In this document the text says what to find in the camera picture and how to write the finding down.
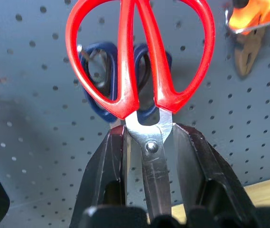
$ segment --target blue scissors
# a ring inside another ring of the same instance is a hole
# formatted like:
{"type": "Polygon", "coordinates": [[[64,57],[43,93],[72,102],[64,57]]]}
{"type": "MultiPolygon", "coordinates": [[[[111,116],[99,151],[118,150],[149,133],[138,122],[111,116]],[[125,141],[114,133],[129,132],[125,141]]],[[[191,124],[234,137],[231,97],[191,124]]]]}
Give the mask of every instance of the blue scissors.
{"type": "MultiPolygon", "coordinates": [[[[118,93],[118,67],[117,67],[117,54],[118,50],[117,47],[111,43],[111,42],[100,42],[95,43],[87,46],[84,49],[84,52],[87,55],[91,55],[94,51],[105,51],[107,54],[107,60],[106,60],[106,76],[105,80],[100,83],[95,83],[95,86],[99,88],[100,92],[103,93],[103,95],[107,96],[111,100],[115,100],[117,98],[118,93]]],[[[151,68],[150,68],[150,61],[148,57],[148,46],[146,44],[138,44],[134,46],[134,61],[135,61],[135,70],[136,70],[136,79],[137,79],[137,86],[138,90],[141,91],[141,89],[144,87],[144,85],[147,83],[149,76],[151,74],[151,68]],[[140,77],[140,60],[141,58],[144,58],[145,61],[145,73],[143,76],[140,77]]],[[[172,56],[166,52],[167,60],[169,68],[172,66],[172,56]]],[[[84,57],[84,55],[80,52],[79,58],[81,65],[86,72],[86,74],[90,77],[92,80],[91,75],[89,74],[88,70],[88,61],[84,57]]],[[[113,123],[117,120],[117,117],[108,112],[105,109],[102,109],[97,105],[95,100],[88,94],[88,92],[84,89],[84,95],[92,107],[92,109],[106,122],[113,123]]],[[[138,120],[140,122],[145,121],[150,115],[152,115],[157,110],[157,107],[155,105],[152,105],[146,110],[138,110],[138,120]]]]}

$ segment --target red scissors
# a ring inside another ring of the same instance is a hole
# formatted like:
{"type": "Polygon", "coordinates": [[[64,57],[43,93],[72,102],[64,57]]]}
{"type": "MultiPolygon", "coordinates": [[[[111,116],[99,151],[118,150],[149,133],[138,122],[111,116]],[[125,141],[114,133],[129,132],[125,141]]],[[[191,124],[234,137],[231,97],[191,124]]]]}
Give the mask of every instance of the red scissors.
{"type": "Polygon", "coordinates": [[[77,31],[83,18],[98,5],[111,0],[79,0],[73,7],[66,26],[66,48],[71,66],[86,91],[106,110],[120,119],[133,139],[141,147],[143,183],[150,219],[171,213],[168,168],[163,143],[173,126],[172,113],[178,112],[201,84],[214,51],[215,25],[206,0],[180,0],[200,17],[205,32],[205,47],[200,66],[188,88],[174,90],[164,45],[149,0],[121,0],[118,32],[118,97],[115,101],[104,97],[84,72],[77,54],[77,31]],[[133,14],[137,6],[149,47],[154,84],[155,105],[160,121],[143,126],[137,119],[139,97],[133,58],[133,14]]]}

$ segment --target red scissor handle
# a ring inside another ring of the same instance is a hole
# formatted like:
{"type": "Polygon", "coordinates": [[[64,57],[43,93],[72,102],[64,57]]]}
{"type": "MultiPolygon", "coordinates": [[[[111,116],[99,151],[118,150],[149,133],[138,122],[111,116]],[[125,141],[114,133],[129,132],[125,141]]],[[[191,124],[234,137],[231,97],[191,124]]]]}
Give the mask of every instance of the red scissor handle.
{"type": "Polygon", "coordinates": [[[151,59],[155,104],[157,107],[178,112],[199,87],[211,62],[214,51],[215,25],[212,12],[205,0],[181,0],[199,15],[205,31],[205,48],[198,71],[187,89],[175,91],[166,59],[164,45],[149,0],[121,0],[118,33],[118,97],[111,101],[92,84],[80,64],[76,51],[77,31],[83,18],[96,6],[111,0],[79,0],[73,7],[66,25],[66,48],[75,74],[86,91],[106,110],[120,119],[139,109],[134,57],[133,14],[138,7],[146,34],[151,59]]]}

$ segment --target blue scissor handle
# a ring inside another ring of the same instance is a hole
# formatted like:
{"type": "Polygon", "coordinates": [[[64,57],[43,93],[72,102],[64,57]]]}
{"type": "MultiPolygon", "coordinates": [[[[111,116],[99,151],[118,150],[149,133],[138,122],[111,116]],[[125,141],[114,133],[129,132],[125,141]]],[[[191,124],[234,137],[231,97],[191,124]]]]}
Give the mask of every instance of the blue scissor handle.
{"type": "MultiPolygon", "coordinates": [[[[100,42],[87,46],[84,50],[90,55],[94,50],[99,49],[106,52],[107,56],[111,59],[112,67],[111,67],[111,89],[110,89],[110,99],[117,99],[118,92],[118,66],[117,66],[117,55],[118,50],[117,47],[111,42],[100,42]]],[[[88,68],[86,65],[86,59],[79,54],[81,65],[86,73],[88,73],[88,68]]],[[[106,122],[113,123],[117,120],[117,117],[108,112],[105,109],[100,108],[95,100],[88,94],[88,92],[84,89],[85,97],[92,107],[92,109],[106,122]]]]}
{"type": "MultiPolygon", "coordinates": [[[[140,64],[140,60],[141,58],[147,54],[149,52],[149,48],[148,45],[146,44],[138,44],[134,47],[134,61],[135,61],[135,70],[136,70],[136,78],[137,78],[137,84],[139,84],[140,79],[139,79],[139,64],[140,64]]],[[[168,59],[168,66],[169,69],[171,69],[172,67],[172,56],[166,52],[167,55],[167,59],[168,59]]],[[[152,105],[151,107],[149,107],[146,110],[138,110],[137,111],[137,116],[138,116],[138,120],[139,122],[142,122],[144,120],[146,120],[150,115],[152,115],[155,111],[157,110],[157,107],[154,105],[152,105]]]]}

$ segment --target gray pegboard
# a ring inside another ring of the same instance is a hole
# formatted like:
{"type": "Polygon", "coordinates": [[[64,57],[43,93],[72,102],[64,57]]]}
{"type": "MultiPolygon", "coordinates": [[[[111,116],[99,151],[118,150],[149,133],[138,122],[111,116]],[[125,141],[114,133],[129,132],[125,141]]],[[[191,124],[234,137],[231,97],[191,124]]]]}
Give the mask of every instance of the gray pegboard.
{"type": "MultiPolygon", "coordinates": [[[[201,22],[181,2],[151,3],[181,91],[200,62],[201,22]]],[[[252,73],[241,80],[234,69],[233,38],[224,26],[225,3],[209,1],[216,23],[214,57],[201,87],[173,118],[200,130],[248,185],[270,179],[270,28],[252,73]]],[[[83,170],[109,129],[84,99],[66,58],[65,23],[74,4],[0,0],[0,181],[11,200],[0,227],[67,227],[83,170]]],[[[89,13],[79,43],[116,43],[119,5],[108,2],[89,13]]],[[[145,42],[137,12],[134,42],[145,42]]],[[[143,94],[151,93],[146,88],[143,94]]],[[[146,208],[135,143],[133,149],[128,203],[146,208]]],[[[178,204],[172,137],[165,149],[172,204],[178,204]]]]}

